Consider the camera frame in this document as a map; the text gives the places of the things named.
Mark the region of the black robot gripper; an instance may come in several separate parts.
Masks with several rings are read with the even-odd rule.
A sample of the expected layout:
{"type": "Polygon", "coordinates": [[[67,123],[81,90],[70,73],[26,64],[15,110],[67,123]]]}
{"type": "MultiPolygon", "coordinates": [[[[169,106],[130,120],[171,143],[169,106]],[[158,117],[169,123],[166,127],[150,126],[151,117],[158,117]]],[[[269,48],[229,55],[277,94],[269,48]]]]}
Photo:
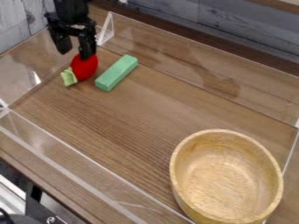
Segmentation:
{"type": "Polygon", "coordinates": [[[90,0],[54,0],[55,11],[45,14],[53,42],[61,54],[73,49],[79,36],[79,54],[87,60],[97,53],[97,22],[90,18],[90,0]]]}

